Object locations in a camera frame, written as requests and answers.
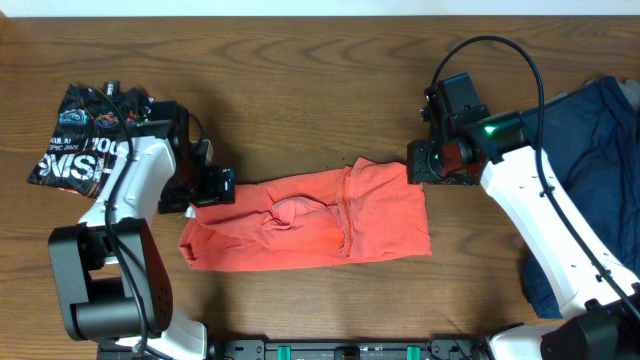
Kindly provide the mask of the orange printed t-shirt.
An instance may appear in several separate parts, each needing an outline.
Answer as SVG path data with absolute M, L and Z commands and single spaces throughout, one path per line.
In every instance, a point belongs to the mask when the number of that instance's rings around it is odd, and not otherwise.
M 398 162 L 239 185 L 235 201 L 192 209 L 180 250 L 195 270 L 256 272 L 432 253 L 424 190 Z

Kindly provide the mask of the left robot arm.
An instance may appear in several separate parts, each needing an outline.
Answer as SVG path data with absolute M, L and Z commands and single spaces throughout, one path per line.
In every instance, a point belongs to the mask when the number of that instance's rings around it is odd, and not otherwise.
M 174 306 L 151 232 L 156 214 L 231 204 L 235 173 L 212 162 L 208 140 L 191 141 L 194 116 L 175 101 L 151 107 L 124 130 L 114 172 L 94 205 L 48 241 L 69 337 L 92 341 L 99 359 L 213 359 L 207 327 Z

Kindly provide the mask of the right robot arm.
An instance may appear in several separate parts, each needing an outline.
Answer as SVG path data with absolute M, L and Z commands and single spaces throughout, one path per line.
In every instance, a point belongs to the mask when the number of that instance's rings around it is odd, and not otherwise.
M 411 184 L 479 185 L 508 215 L 549 281 L 563 324 L 512 325 L 470 343 L 463 359 L 636 359 L 639 279 L 603 244 L 574 205 L 534 131 L 517 111 L 498 115 L 470 76 L 433 77 L 421 110 L 426 140 L 407 146 Z

